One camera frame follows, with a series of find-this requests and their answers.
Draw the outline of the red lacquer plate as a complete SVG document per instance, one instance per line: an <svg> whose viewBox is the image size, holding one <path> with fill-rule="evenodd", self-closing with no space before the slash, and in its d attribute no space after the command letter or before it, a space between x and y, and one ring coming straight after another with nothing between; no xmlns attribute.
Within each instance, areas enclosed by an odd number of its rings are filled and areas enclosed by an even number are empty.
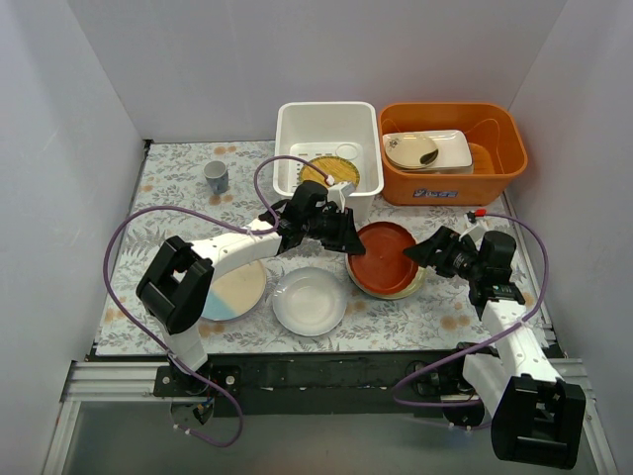
<svg viewBox="0 0 633 475"><path fill-rule="evenodd" d="M378 296L394 296L414 280L418 266L405 256L404 250L415 245L412 234L391 222L364 226L358 236L366 252L348 255L350 276L363 289Z"/></svg>

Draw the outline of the round woven bamboo mat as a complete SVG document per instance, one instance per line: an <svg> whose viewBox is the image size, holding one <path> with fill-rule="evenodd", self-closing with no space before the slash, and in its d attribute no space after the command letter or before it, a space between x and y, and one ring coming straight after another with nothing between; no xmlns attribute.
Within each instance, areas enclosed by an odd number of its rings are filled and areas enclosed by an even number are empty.
<svg viewBox="0 0 633 475"><path fill-rule="evenodd" d="M321 155L304 165L299 172L299 183L314 181L325 187L339 183L360 183L360 171L348 159L336 155Z"/></svg>

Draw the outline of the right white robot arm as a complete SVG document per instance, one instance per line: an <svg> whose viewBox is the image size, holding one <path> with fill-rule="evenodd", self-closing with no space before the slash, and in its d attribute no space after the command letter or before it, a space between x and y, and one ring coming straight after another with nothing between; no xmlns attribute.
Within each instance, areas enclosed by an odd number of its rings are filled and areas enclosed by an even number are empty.
<svg viewBox="0 0 633 475"><path fill-rule="evenodd" d="M494 337L496 354L470 347L447 369L459 393L476 391L492 417L491 438L500 460L560 469L575 467L583 431L586 396L564 381L549 362L532 328L518 287L511 282L515 239L486 231L481 242L446 227L405 249L420 267L469 284L469 300Z"/></svg>

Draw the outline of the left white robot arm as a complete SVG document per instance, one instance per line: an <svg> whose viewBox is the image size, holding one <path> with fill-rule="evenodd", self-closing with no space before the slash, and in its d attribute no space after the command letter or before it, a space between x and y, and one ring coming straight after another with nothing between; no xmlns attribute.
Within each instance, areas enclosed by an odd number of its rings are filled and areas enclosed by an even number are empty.
<svg viewBox="0 0 633 475"><path fill-rule="evenodd" d="M212 282L245 264L293 249L304 238L319 241L327 250L364 254L353 211L345 205L354 191L351 182L326 188L308 180L290 199L236 233L194 242L171 237L160 247L136 295L159 322L167 353L178 367L176 383L186 394L201 395L211 382L198 323Z"/></svg>

